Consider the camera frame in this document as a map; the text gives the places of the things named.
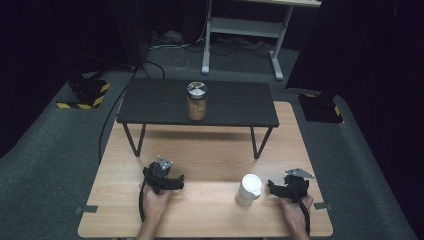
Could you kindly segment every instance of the cylindrical container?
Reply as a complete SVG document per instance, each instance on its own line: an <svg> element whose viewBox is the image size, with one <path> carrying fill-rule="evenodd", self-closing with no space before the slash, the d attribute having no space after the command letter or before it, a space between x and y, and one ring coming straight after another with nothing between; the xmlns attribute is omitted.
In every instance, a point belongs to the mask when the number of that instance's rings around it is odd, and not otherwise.
<svg viewBox="0 0 424 240"><path fill-rule="evenodd" d="M253 200L261 196L262 181L255 174L247 174L243 177L239 190L236 194L236 201L239 205L247 207Z"/></svg>
<svg viewBox="0 0 424 240"><path fill-rule="evenodd" d="M202 82L192 82L187 86L187 112L191 120L199 121L206 116L207 91Z"/></svg>

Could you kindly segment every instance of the gray carpet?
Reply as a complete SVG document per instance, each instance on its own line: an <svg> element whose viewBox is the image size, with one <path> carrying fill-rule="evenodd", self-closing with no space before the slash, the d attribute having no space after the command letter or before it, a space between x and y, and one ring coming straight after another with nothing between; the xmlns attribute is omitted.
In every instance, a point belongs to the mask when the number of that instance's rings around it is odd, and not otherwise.
<svg viewBox="0 0 424 240"><path fill-rule="evenodd" d="M336 103L345 123L307 122L296 97L306 91L285 90L286 81L275 81L267 50L239 49L219 56L230 49L214 45L205 76L202 53L194 52L202 49L190 49L150 50L148 60L162 66L167 79L268 82L274 100L293 105L323 197L333 207L334 233L328 239L416 239L343 99L337 97ZM297 55L282 49L285 79ZM162 78L157 66L144 67L147 73L139 69L136 77ZM81 215L75 210L88 199L99 165L99 141L102 154L116 116L112 107L132 74L107 71L102 79L111 87L91 110L57 108L55 100L65 94L65 85L0 160L0 239L80 239Z"/></svg>

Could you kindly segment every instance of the hand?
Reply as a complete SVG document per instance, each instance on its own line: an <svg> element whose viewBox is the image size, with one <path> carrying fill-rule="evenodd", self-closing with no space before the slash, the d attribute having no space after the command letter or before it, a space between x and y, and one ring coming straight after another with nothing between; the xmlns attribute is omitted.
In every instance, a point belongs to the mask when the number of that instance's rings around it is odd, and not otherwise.
<svg viewBox="0 0 424 240"><path fill-rule="evenodd" d="M279 198L279 200L283 207L284 219L293 238L296 240L310 239L306 232L305 215L303 215L299 203L291 203L287 198ZM305 198L302 198L302 201L309 212L314 199L308 194Z"/></svg>
<svg viewBox="0 0 424 240"><path fill-rule="evenodd" d="M157 195L153 188L149 185L140 184L140 190L143 191L143 208L145 220L141 225L140 232L137 235L137 240L150 240L154 238L158 224L165 213L168 205L168 200L171 197L172 191L164 191L162 195Z"/></svg>

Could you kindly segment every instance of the metal can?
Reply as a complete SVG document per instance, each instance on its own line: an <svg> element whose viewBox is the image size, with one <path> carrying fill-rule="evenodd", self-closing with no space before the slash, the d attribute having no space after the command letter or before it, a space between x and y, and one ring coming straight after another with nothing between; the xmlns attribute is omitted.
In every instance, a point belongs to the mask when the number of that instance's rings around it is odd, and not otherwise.
<svg viewBox="0 0 424 240"><path fill-rule="evenodd" d="M192 82L187 86L187 113L194 121L206 116L206 99L208 88L202 82Z"/></svg>

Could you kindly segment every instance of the metal frame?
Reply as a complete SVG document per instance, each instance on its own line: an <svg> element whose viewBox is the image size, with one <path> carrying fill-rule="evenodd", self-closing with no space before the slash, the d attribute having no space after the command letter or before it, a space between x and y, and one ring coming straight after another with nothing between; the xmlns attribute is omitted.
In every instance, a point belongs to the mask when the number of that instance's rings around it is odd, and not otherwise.
<svg viewBox="0 0 424 240"><path fill-rule="evenodd" d="M248 21L248 20L233 20L225 18L212 18L212 0L208 0L208 14L207 14L207 23L206 23L206 43L203 51L203 63L202 63L202 74L209 74L209 63L210 63L210 36L212 32L218 33L236 33L241 35L250 35L250 36L263 36L263 37L275 37L278 38L277 44L275 45L274 51L270 51L270 57L272 66L274 67L274 73L277 81L282 81L283 73L281 71L280 63L278 61L278 54L280 53L281 43L284 40L286 35L286 30L290 21L291 14L293 12L293 6L288 6L286 15L284 17L284 22L282 24L277 24L279 30L274 29L275 23L271 22L259 22L259 21ZM237 30L226 29L225 24L220 24L219 27L216 26L217 21L219 22L226 21L228 25L238 26ZM246 26L253 26L251 29L246 30Z"/></svg>
<svg viewBox="0 0 424 240"><path fill-rule="evenodd" d="M128 125L126 123L122 123L122 125L124 126L125 133L127 135L128 141L130 142L131 149L133 150L134 155L136 157L140 157L141 147L143 145L144 135L146 134L146 125L147 124L143 124L143 127L141 129L141 133L140 133L140 139L138 140L137 148L135 147L134 140L131 136L131 132L128 128ZM255 159L259 159L259 157L261 156L261 153L265 148L265 144L268 141L269 136L271 135L272 129L273 129L273 127L268 128L267 132L265 133L264 139L262 140L261 146L259 147L259 151L258 151L257 147L256 147L255 131L254 131L253 127L250 127L250 136L252 138L252 145L253 145L253 156L255 157Z"/></svg>

